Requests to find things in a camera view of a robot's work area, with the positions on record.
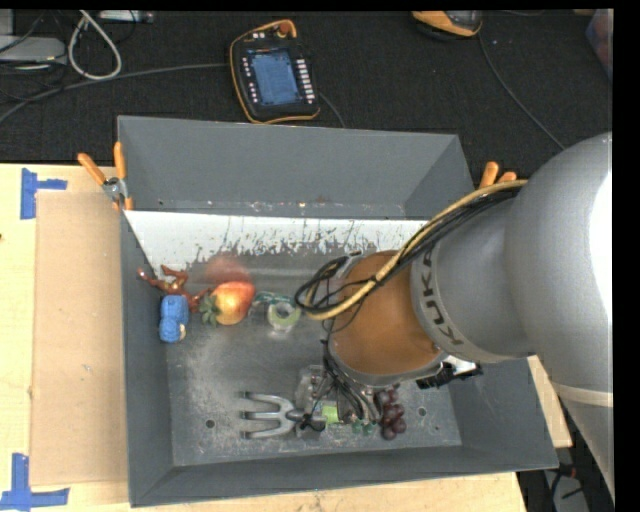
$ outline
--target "gray cylinder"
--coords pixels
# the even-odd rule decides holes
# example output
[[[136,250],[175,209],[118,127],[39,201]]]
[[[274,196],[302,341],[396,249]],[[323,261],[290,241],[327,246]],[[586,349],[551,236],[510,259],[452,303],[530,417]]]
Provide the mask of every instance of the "gray cylinder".
[[[413,263],[413,306],[447,353],[478,363],[538,354],[613,481],[612,136],[563,151],[515,199]]]
[[[613,483],[612,136],[569,148],[513,202],[514,306],[558,396]]]
[[[412,266],[413,306],[422,328],[461,359],[497,363],[535,351],[514,309],[505,268],[512,202],[471,218]]]

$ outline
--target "blue tape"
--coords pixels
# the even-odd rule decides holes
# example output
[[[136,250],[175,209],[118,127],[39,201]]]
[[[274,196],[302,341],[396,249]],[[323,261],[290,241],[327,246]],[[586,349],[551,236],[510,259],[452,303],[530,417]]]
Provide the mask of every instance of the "blue tape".
[[[2,492],[0,510],[30,512],[33,507],[55,507],[67,504],[68,488],[52,492],[31,492],[29,457],[21,453],[14,453],[11,462],[11,490]]]
[[[48,179],[38,181],[38,175],[29,169],[22,169],[22,191],[20,194],[20,218],[33,219],[36,216],[36,192],[40,189],[66,190],[65,180]]]

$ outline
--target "blue toy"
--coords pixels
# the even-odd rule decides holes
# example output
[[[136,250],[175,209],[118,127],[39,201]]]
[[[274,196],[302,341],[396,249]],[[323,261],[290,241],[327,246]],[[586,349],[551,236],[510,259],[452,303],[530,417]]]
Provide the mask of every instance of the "blue toy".
[[[189,303],[183,295],[166,295],[160,303],[160,339],[177,343],[184,339],[189,323]]]

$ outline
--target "white cable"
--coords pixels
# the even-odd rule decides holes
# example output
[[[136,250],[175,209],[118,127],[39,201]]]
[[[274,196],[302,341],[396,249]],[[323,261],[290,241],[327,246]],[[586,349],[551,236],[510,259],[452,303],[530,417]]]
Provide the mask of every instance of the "white cable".
[[[94,20],[87,11],[83,11],[82,9],[80,9],[80,12],[82,13],[82,19],[80,20],[75,30],[73,31],[73,34],[71,35],[71,39],[69,41],[69,45],[67,46],[67,50],[69,54],[69,62],[71,63],[71,66],[83,77],[88,78],[90,80],[106,80],[106,79],[117,76],[118,73],[120,73],[120,70],[122,69],[122,59],[120,58],[120,52],[116,48],[116,45],[111,40],[111,38],[107,35],[107,33],[102,29],[102,27],[98,24],[98,22]],[[76,43],[78,42],[78,36],[80,35],[80,32],[83,30],[86,30],[89,27],[89,25],[93,25],[93,28],[96,29],[96,32],[98,32],[98,34],[102,36],[102,38],[111,48],[111,51],[113,52],[113,55],[116,58],[116,67],[108,75],[92,75],[88,73],[87,71],[82,69],[80,66],[78,66],[78,64],[76,63],[76,60],[73,57],[73,49],[75,48]]]

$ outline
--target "black carpet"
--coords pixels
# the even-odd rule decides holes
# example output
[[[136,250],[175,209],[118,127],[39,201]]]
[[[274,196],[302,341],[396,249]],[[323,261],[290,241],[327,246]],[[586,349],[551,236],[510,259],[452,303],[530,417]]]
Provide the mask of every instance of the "black carpet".
[[[16,10],[16,33],[24,34],[38,14]],[[612,84],[585,36],[590,18],[572,10],[520,14],[530,15],[485,11],[480,38],[449,42],[421,33],[409,11],[157,11],[152,24],[105,27],[121,40],[124,76],[224,63],[235,37],[289,17],[311,51],[319,91],[346,127],[458,134],[477,181],[487,160],[528,177],[561,146],[612,129]],[[68,38],[78,21],[77,11],[48,11],[34,35]],[[482,44],[507,87],[551,135],[506,92]],[[75,54],[90,72],[111,69],[111,53],[93,31]],[[1,162],[75,163],[78,152],[87,152],[111,164],[121,114],[246,121],[226,67],[56,88],[80,81],[68,67],[17,75],[3,68]],[[21,102],[43,92],[45,98]],[[340,127],[329,104],[322,107],[306,124]]]

